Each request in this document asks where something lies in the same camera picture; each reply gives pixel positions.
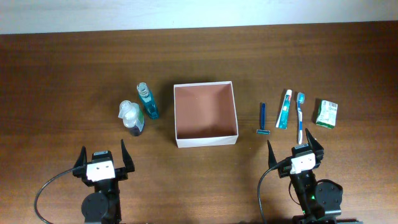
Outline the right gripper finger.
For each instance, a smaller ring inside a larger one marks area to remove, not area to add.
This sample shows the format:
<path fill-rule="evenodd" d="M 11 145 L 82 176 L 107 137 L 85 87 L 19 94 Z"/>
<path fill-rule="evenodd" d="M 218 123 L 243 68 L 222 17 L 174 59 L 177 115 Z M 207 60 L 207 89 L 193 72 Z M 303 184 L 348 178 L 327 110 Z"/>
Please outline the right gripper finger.
<path fill-rule="evenodd" d="M 268 146 L 268 166 L 270 170 L 274 170 L 275 167 L 277 166 L 277 161 L 270 141 L 267 141 L 267 146 Z"/>
<path fill-rule="evenodd" d="M 308 145 L 312 148 L 313 152 L 323 151 L 323 146 L 312 136 L 308 128 L 305 128 Z"/>

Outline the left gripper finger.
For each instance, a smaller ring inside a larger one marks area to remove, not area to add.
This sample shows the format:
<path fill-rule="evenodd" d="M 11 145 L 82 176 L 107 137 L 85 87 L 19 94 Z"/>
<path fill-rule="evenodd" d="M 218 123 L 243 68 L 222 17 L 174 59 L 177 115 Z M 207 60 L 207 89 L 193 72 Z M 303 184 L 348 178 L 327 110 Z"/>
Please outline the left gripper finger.
<path fill-rule="evenodd" d="M 87 153 L 86 153 L 86 147 L 82 146 L 80 154 L 78 156 L 78 159 L 75 162 L 75 165 L 73 166 L 74 169 L 84 169 L 87 165 Z"/>
<path fill-rule="evenodd" d="M 134 172 L 135 171 L 135 165 L 134 162 L 128 153 L 124 140 L 121 140 L 121 151 L 122 151 L 122 157 L 123 157 L 123 162 L 126 168 L 126 172 Z"/>

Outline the green white soap packet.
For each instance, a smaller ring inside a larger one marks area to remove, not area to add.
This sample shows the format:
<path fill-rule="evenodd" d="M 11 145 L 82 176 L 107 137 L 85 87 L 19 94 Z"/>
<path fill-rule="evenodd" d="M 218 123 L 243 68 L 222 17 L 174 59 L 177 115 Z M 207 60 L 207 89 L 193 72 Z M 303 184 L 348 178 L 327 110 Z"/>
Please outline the green white soap packet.
<path fill-rule="evenodd" d="M 321 100 L 315 124 L 328 129 L 333 129 L 336 126 L 337 111 L 337 103 Z"/>

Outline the blue disposable razor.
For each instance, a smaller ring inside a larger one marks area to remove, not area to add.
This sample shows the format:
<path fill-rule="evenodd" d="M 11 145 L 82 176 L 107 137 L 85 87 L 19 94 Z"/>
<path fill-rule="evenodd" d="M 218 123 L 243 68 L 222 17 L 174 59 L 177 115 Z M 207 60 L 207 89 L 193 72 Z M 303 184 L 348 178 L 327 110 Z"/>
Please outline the blue disposable razor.
<path fill-rule="evenodd" d="M 260 128 L 256 130 L 257 134 L 265 134 L 268 135 L 271 132 L 265 129 L 266 124 L 266 104 L 260 103 L 260 119 L 259 119 Z"/>

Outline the white teal toothpaste tube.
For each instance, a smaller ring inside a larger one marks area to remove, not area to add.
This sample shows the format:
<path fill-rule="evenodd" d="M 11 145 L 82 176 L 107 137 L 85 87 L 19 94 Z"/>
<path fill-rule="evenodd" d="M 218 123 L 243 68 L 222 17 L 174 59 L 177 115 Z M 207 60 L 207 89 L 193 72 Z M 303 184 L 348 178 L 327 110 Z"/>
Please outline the white teal toothpaste tube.
<path fill-rule="evenodd" d="M 275 126 L 279 129 L 287 129 L 291 98 L 292 98 L 292 90 L 286 90 L 285 95 L 283 97 L 279 117 L 275 124 Z"/>

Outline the clear purple sanitizer bottle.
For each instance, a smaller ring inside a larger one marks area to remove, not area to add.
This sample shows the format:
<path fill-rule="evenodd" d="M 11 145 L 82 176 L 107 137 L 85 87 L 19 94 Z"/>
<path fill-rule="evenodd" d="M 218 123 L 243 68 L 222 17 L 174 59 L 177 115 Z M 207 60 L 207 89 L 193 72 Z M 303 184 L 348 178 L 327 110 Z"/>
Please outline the clear purple sanitizer bottle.
<path fill-rule="evenodd" d="M 144 114 L 137 103 L 124 100 L 119 105 L 118 118 L 133 136 L 142 134 L 145 126 Z"/>

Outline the blue white toothbrush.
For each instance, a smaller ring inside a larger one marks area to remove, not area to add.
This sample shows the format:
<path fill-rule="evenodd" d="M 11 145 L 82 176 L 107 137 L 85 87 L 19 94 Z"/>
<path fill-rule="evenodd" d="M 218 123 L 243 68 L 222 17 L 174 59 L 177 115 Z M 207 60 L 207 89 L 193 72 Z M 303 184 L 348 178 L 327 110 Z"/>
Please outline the blue white toothbrush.
<path fill-rule="evenodd" d="M 301 144 L 303 141 L 303 127 L 302 127 L 303 114 L 302 114 L 301 105 L 304 104 L 304 101 L 305 101 L 305 95 L 301 92 L 298 92 L 297 94 L 298 144 Z"/>

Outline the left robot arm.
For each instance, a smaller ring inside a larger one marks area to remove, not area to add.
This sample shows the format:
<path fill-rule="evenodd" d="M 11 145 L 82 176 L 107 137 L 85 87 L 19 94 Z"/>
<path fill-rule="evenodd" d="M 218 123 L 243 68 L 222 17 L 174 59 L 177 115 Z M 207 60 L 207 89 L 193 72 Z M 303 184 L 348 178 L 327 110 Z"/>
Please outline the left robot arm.
<path fill-rule="evenodd" d="M 73 166 L 73 175 L 80 178 L 86 186 L 94 188 L 94 192 L 81 204 L 85 223 L 121 222 L 119 182 L 127 180 L 128 173 L 135 171 L 124 141 L 121 141 L 121 152 L 124 166 L 115 168 L 111 151 L 95 152 L 88 162 L 86 148 L 82 147 Z"/>

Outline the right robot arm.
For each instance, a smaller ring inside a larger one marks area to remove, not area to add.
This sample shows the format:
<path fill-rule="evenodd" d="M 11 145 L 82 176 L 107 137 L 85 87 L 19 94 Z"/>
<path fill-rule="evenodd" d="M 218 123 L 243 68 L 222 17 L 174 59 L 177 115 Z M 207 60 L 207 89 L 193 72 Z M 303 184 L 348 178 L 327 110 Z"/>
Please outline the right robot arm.
<path fill-rule="evenodd" d="M 336 223 L 341 215 L 343 188 L 329 179 L 317 180 L 313 170 L 324 156 L 323 146 L 305 131 L 308 143 L 292 148 L 292 155 L 277 162 L 272 146 L 269 150 L 269 170 L 276 170 L 280 178 L 289 177 L 303 214 L 292 218 L 293 223 Z"/>

